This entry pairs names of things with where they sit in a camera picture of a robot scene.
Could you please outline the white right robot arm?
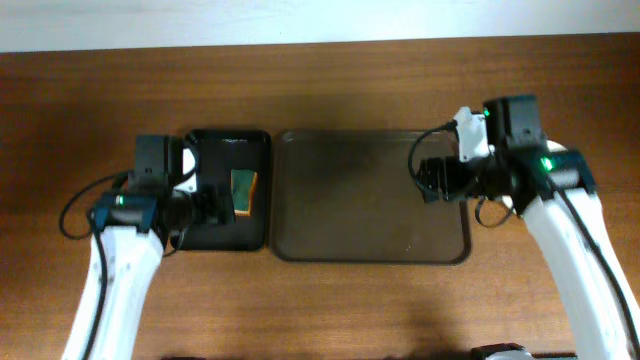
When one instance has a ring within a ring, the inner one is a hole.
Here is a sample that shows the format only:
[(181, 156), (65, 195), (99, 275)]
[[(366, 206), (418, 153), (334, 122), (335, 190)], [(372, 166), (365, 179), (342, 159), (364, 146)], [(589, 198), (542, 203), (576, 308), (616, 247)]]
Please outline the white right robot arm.
[(452, 133), (456, 155), (407, 159), (425, 202), (500, 202), (541, 250), (580, 359), (636, 359), (639, 306), (607, 233), (584, 156), (548, 139), (533, 95), (462, 107), (422, 133)]

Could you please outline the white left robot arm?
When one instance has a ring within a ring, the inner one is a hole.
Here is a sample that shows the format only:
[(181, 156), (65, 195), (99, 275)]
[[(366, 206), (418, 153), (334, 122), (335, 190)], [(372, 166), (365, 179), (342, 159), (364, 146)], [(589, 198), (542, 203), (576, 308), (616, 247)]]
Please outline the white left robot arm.
[(230, 189), (198, 184), (202, 161), (190, 136), (140, 135), (133, 168), (104, 177), (108, 188), (86, 212), (90, 261), (64, 358), (131, 358), (168, 241), (234, 223)]

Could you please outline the orange green sponge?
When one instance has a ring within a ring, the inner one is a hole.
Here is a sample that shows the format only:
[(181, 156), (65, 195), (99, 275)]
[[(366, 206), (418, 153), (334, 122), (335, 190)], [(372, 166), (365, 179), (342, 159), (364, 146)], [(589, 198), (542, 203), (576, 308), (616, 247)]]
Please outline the orange green sponge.
[(258, 174), (247, 169), (231, 171), (231, 193), (236, 216), (250, 216), (253, 198), (258, 182)]

